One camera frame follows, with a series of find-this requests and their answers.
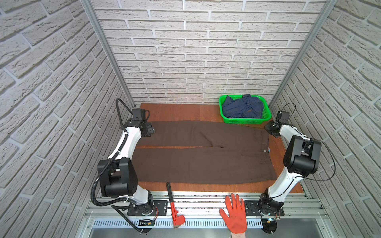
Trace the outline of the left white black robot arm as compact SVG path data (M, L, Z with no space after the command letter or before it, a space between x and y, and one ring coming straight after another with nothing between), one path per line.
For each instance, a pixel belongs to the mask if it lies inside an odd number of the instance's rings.
M114 151L106 160L98 162L90 199L96 206L109 206L129 202L132 206L148 212L154 210L150 191L138 185L138 176L132 163L137 143L142 137L155 133L152 123L127 122L121 126L121 137Z

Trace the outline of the brown trousers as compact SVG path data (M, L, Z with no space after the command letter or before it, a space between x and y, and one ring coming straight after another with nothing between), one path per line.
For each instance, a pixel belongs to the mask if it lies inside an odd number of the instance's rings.
M140 181L241 184L275 180L265 130L206 121L154 122L132 164Z

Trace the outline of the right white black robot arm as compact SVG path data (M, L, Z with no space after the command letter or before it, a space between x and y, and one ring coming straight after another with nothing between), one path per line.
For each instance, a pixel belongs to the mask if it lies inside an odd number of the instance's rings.
M279 210L294 186L317 171L321 142L307 137L296 127L279 121L270 121L265 129L271 135L281 136L288 141L282 173L275 183L262 193L259 200L260 206Z

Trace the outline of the red gloved hand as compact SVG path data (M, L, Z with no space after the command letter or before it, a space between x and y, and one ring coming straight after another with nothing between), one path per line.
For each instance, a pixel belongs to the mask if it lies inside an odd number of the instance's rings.
M219 214L224 220L232 238L245 238L247 230L246 208L244 200L238 194L231 193L231 197L225 196L225 205L229 213L219 209Z

